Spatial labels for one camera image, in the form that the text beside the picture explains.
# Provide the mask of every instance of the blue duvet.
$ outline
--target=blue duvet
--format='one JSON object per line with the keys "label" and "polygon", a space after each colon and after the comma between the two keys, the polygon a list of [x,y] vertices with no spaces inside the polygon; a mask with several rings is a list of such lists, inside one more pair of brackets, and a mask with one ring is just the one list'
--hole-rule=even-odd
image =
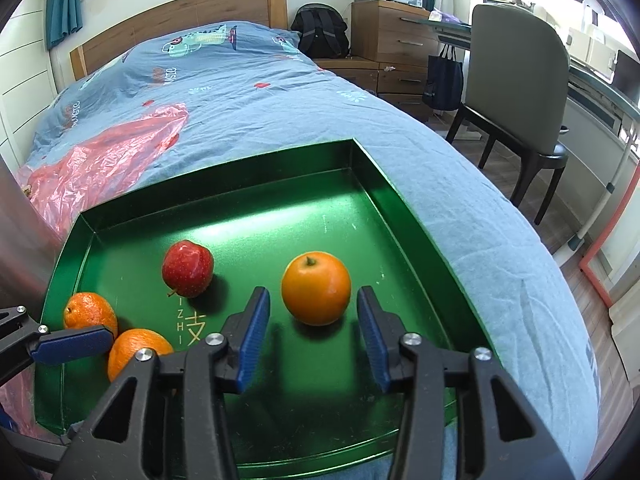
{"label": "blue duvet", "polygon": [[[291,32],[247,22],[146,41],[62,93],[37,129],[28,165],[55,162],[149,106],[176,103],[186,104],[187,125],[137,187],[281,148],[358,139],[448,259],[505,368],[582,478],[598,433],[600,385],[580,312],[540,238],[441,137],[319,69],[297,51],[297,41]],[[446,442],[448,480],[453,428]],[[383,480],[389,463],[383,458],[325,478]]]}

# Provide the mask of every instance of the green metal tray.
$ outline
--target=green metal tray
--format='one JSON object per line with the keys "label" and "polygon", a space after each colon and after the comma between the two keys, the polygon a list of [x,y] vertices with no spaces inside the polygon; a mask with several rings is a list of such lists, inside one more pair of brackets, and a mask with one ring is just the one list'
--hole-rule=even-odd
{"label": "green metal tray", "polygon": [[[160,273],[165,251],[182,238],[215,259],[212,286],[195,300],[168,298]],[[295,322],[280,297],[287,264],[311,250],[338,256],[352,279],[345,316],[325,328]],[[42,322],[62,328],[66,300],[93,291],[114,307],[121,330],[155,330],[178,351],[219,330],[256,285],[271,293],[260,364],[248,391],[226,399],[245,479],[311,476],[393,449],[402,399],[383,396],[372,380],[354,305],[361,286],[372,285],[385,310],[441,348],[491,347],[431,237],[354,140],[228,162],[83,212],[51,279]],[[108,385],[105,356],[39,365],[36,420],[61,433],[91,412]],[[449,423],[452,392],[445,410]],[[170,420],[179,442],[179,412]],[[178,448],[174,478],[182,477]]]}

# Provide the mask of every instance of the metal screw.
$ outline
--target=metal screw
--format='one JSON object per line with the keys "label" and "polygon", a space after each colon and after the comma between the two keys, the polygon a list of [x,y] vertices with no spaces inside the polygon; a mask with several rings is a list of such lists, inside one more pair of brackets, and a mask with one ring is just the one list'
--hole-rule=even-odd
{"label": "metal screw", "polygon": [[483,346],[479,346],[474,350],[474,357],[478,359],[478,361],[489,361],[492,355],[491,350]]}
{"label": "metal screw", "polygon": [[225,341],[225,337],[221,333],[214,332],[213,334],[207,335],[206,338],[204,338],[204,341],[206,341],[209,346],[218,346],[222,345]]}
{"label": "metal screw", "polygon": [[141,348],[136,352],[136,359],[138,361],[149,361],[154,356],[154,351],[151,348]]}
{"label": "metal screw", "polygon": [[407,332],[402,336],[402,342],[409,346],[418,346],[422,343],[422,337],[415,332]]}

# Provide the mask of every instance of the orange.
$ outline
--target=orange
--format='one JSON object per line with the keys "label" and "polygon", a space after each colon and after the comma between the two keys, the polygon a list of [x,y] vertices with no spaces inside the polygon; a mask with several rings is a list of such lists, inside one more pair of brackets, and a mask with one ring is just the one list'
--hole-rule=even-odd
{"label": "orange", "polygon": [[158,332],[146,328],[132,328],[120,334],[109,352],[107,375],[113,382],[129,360],[141,348],[151,348],[158,355],[171,354],[174,348]]}
{"label": "orange", "polygon": [[284,271],[282,300],[298,321],[328,325],[344,314],[351,297],[351,279],[344,264],[321,251],[301,254]]}
{"label": "orange", "polygon": [[62,315],[65,328],[87,328],[104,325],[118,336],[118,320],[111,305],[94,292],[78,292],[66,302]]}

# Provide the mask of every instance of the pink plastic bag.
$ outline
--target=pink plastic bag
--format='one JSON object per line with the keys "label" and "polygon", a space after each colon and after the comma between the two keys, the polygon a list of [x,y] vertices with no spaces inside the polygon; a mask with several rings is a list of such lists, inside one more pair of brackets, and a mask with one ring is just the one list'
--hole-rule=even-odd
{"label": "pink plastic bag", "polygon": [[64,239],[82,211],[133,186],[146,167],[175,144],[188,117],[184,104],[159,107],[107,128],[74,146],[59,162],[31,174],[21,172],[18,179],[31,187],[34,208]]}

